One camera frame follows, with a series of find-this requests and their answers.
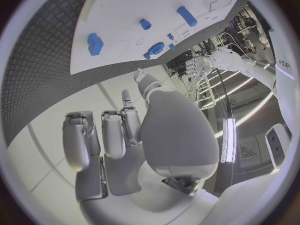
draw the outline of blue plastic part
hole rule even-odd
[[[174,46],[174,44],[173,44],[173,43],[171,43],[171,44],[169,45],[169,48],[170,48],[171,50],[175,50],[175,46]]]
[[[164,47],[165,47],[165,44],[162,41],[158,42],[149,48],[148,53],[149,53],[149,55],[160,54],[164,50]]]
[[[146,53],[144,54],[144,58],[145,58],[145,59],[150,59],[150,54],[149,54],[148,52],[146,52]]]
[[[145,20],[144,18],[142,20],[139,21],[140,22],[140,25],[141,27],[144,29],[144,30],[148,30],[151,28],[151,23],[147,20]]]
[[[174,36],[172,35],[172,33],[169,33],[167,36],[170,40],[174,40]]]
[[[178,8],[177,13],[179,13],[183,17],[183,19],[190,27],[194,27],[197,25],[198,22],[196,18],[194,18],[194,16],[189,12],[189,10],[186,9],[185,6],[181,6],[180,8]]]
[[[96,56],[100,54],[100,51],[103,47],[103,42],[100,37],[97,36],[96,33],[91,33],[87,39],[88,50],[92,56]]]

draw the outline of black cable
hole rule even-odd
[[[216,72],[217,72],[217,74],[218,74],[219,77],[220,77],[220,81],[221,81],[221,84],[222,84],[222,87],[223,87],[223,90],[224,90],[224,93],[225,93],[225,101],[226,101],[227,117],[228,117],[228,118],[232,118],[232,117],[233,117],[233,112],[232,112],[232,108],[231,108],[231,103],[230,103],[229,96],[228,96],[228,94],[227,94],[227,90],[226,90],[226,87],[225,87],[225,84],[224,84],[222,75],[221,75],[219,69],[217,69],[217,68],[216,68]]]

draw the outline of white board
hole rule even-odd
[[[80,13],[71,51],[70,73],[110,64],[145,60],[144,54],[158,42],[165,47],[157,59],[168,51],[169,45],[180,43],[194,33],[223,20],[237,0],[86,0]],[[185,6],[197,19],[190,27],[177,13]],[[140,20],[151,23],[149,30]],[[88,37],[96,33],[104,45],[99,55],[88,50]]]

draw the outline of white floor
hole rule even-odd
[[[169,78],[163,66],[149,67],[144,71],[163,81],[166,86],[182,93],[186,92],[177,81]],[[144,119],[147,110],[134,82],[133,72],[101,84],[118,109],[122,107],[121,92],[128,89],[141,120]],[[69,168],[65,160],[62,141],[65,115],[75,111],[92,111],[102,145],[101,114],[104,110],[111,109],[114,109],[113,106],[100,88],[97,85],[90,86],[53,105],[31,122],[37,140],[32,139],[28,127],[25,127],[8,147],[13,166],[25,187],[41,206],[63,224],[87,224],[76,202],[76,173]]]

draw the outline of blue knob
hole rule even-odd
[[[164,50],[164,47],[165,47],[165,44],[162,41],[158,42],[149,48],[148,53],[150,55],[160,54]]]
[[[186,23],[190,27],[194,27],[197,25],[197,20],[194,18],[194,16],[189,12],[189,10],[186,9],[185,6],[181,6],[180,8],[177,9],[177,13],[179,13],[183,19],[186,21]]]
[[[142,20],[139,21],[140,22],[140,25],[141,27],[144,29],[144,30],[148,30],[151,28],[151,23],[147,20],[145,20],[144,18]]]
[[[92,56],[96,56],[100,54],[100,51],[103,47],[103,42],[100,37],[97,36],[96,33],[91,33],[87,39],[88,50]]]
[[[172,35],[172,33],[169,33],[167,36],[170,40],[174,40],[174,36]]]
[[[149,55],[148,52],[146,52],[146,53],[144,54],[144,58],[145,58],[145,59],[150,59],[150,55]]]
[[[169,45],[169,48],[170,48],[171,50],[175,50],[175,46],[174,46],[174,44],[173,44],[173,43],[171,43],[171,44]]]

